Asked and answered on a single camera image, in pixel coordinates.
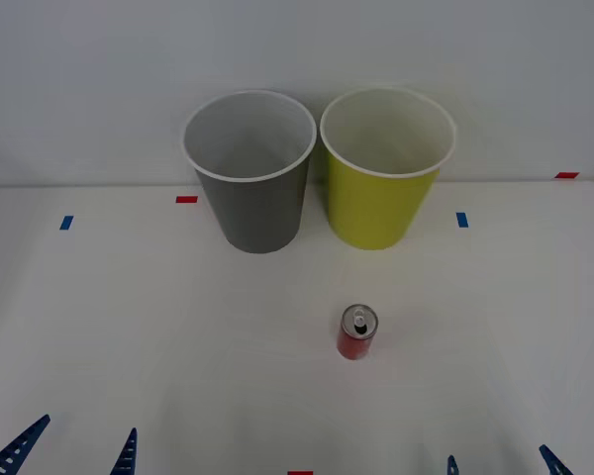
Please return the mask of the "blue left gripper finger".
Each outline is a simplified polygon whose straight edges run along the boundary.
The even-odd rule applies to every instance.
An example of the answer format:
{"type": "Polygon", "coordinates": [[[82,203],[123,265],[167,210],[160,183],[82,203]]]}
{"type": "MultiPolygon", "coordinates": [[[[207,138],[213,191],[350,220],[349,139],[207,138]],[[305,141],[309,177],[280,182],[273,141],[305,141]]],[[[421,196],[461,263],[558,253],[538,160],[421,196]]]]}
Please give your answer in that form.
{"type": "Polygon", "coordinates": [[[133,427],[111,470],[111,475],[134,475],[137,463],[138,431],[133,427]]]}
{"type": "Polygon", "coordinates": [[[0,475],[17,475],[26,458],[50,423],[44,415],[0,451],[0,475]]]}

